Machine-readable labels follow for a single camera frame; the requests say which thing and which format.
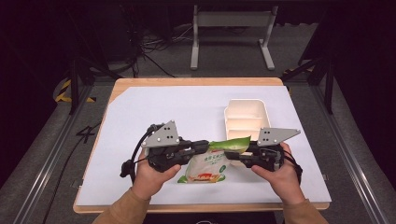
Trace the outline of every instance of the snack bag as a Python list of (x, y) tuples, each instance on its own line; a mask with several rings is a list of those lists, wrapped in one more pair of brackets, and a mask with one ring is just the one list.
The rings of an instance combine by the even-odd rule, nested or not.
[(222, 142), (210, 142), (206, 153), (191, 158), (186, 174), (177, 183), (216, 183), (225, 179), (223, 173), (230, 161), (224, 150), (243, 153), (248, 149), (250, 136)]

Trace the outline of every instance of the plastic container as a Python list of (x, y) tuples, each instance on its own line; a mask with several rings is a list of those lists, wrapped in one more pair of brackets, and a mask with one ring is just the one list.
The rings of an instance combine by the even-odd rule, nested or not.
[[(227, 140), (251, 136), (252, 141), (259, 138), (261, 128), (271, 127), (265, 104), (257, 99), (231, 100), (224, 110)], [(244, 165), (240, 161), (231, 161), (232, 165)]]

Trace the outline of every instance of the right hand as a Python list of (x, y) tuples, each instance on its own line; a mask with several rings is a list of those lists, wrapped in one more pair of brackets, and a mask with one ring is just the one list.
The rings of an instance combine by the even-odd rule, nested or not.
[[(283, 149), (291, 153), (289, 145), (280, 143)], [(251, 170), (266, 179), (283, 204), (297, 204), (305, 201), (305, 196), (300, 188), (294, 165), (285, 160), (279, 170), (271, 172), (258, 165), (253, 165)]]

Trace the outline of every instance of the metal gripper bracket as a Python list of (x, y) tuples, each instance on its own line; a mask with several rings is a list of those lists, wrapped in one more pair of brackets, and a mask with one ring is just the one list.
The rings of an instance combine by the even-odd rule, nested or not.
[(142, 147), (170, 147), (177, 146), (178, 144), (179, 138), (176, 124), (174, 120), (171, 120), (164, 124), (157, 132), (153, 133), (152, 136), (148, 137), (142, 143)]
[(301, 133), (297, 129), (261, 128), (257, 146), (274, 146)]

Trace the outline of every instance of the wrist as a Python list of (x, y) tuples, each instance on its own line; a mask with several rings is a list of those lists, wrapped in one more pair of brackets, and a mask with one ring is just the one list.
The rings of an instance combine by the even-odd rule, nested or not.
[(285, 205), (292, 205), (297, 203), (303, 203), (305, 201), (305, 196), (303, 193), (292, 194), (287, 198), (281, 198), (282, 203)]
[(151, 196), (152, 196), (152, 195), (146, 193), (145, 190), (143, 190), (135, 185), (133, 185), (131, 187), (131, 192), (133, 192), (136, 197), (138, 197), (139, 199), (144, 200), (144, 201), (150, 200)]

